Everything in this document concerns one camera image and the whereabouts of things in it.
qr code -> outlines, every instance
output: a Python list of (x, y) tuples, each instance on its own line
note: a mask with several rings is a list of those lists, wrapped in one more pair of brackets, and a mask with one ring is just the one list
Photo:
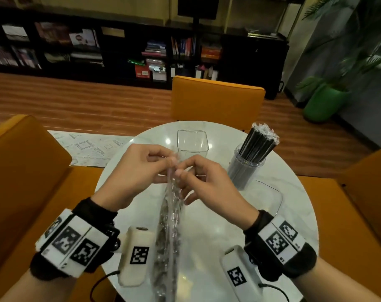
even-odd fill
[(242, 274), (242, 271), (239, 267), (235, 267), (231, 270), (228, 270), (227, 273), (234, 286), (238, 286), (243, 283), (246, 283), (246, 279), (244, 275)]
[(133, 247), (130, 264), (146, 264), (149, 247)]
[(70, 258), (83, 266), (87, 266), (99, 248), (100, 246), (96, 243), (93, 243), (91, 240), (85, 238)]
[(52, 246), (66, 254), (80, 238), (80, 234), (67, 226), (52, 242)]
[(45, 231), (44, 235), (47, 238), (62, 222), (62, 218), (58, 216), (58, 218), (49, 226), (49, 228)]
[(297, 235), (298, 232), (286, 221), (283, 221), (283, 223), (280, 225), (280, 230), (291, 240), (293, 241)]
[(278, 231), (274, 231), (273, 234), (266, 239), (266, 243), (276, 255), (282, 253), (289, 245)]

chair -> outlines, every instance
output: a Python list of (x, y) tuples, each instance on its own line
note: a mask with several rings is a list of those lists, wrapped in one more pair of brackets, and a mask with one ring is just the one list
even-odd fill
[[(69, 166), (72, 157), (32, 116), (0, 125), (0, 298), (28, 269), (34, 244), (65, 208), (94, 193), (102, 169)], [(88, 301), (101, 268), (83, 275), (70, 301)], [(97, 301), (113, 301), (109, 282)]]
[(319, 228), (319, 255), (381, 297), (381, 150), (337, 180), (299, 176)]
[(259, 87), (175, 76), (171, 116), (174, 120), (210, 121), (249, 131), (265, 90)]

floor plank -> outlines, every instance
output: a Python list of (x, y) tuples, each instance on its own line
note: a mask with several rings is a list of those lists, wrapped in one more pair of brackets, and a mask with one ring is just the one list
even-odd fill
[[(135, 136), (173, 121), (171, 91), (0, 73), (0, 123), (26, 113), (49, 130)], [(312, 124), (279, 95), (257, 122), (280, 136), (275, 149), (298, 175), (336, 177), (371, 150), (333, 122)]]

marble tabletop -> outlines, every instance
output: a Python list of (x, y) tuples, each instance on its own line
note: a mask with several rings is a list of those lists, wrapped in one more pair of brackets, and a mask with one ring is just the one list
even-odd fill
[[(178, 121), (154, 127), (134, 137), (119, 150), (105, 167), (96, 189), (105, 182), (131, 143), (160, 144), (169, 148), (176, 146), (177, 131), (181, 129), (205, 131), (209, 143), (207, 158), (220, 163), (225, 169), (228, 168), (234, 149), (247, 136), (237, 129), (205, 121)], [(131, 225), (155, 231), (164, 189), (165, 185), (152, 184), (136, 196), (128, 208), (118, 212), (115, 226), (121, 232), (126, 232)], [(241, 193), (256, 208), (266, 209), (272, 214), (281, 214), (318, 253), (318, 226), (309, 197), (295, 173), (275, 152), (268, 155), (264, 166), (255, 175), (250, 186)], [(182, 242), (178, 301), (237, 301), (220, 266), (219, 258), (229, 247), (236, 244), (244, 245), (242, 230), (197, 200), (185, 207)], [(103, 264), (105, 273), (116, 270), (119, 259), (120, 254), (115, 254)], [(127, 302), (153, 301), (149, 279), (135, 288), (121, 287), (116, 275), (109, 280)], [(275, 284), (283, 289), (290, 302), (299, 302), (302, 298), (302, 294), (285, 276), (281, 276), (277, 282), (265, 283)], [(263, 297), (264, 301), (285, 300), (280, 292), (269, 288), (264, 289)]]

black screen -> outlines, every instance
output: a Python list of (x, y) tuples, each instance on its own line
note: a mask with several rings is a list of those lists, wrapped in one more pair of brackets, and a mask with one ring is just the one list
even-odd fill
[(216, 19), (219, 0), (178, 0), (178, 15)]

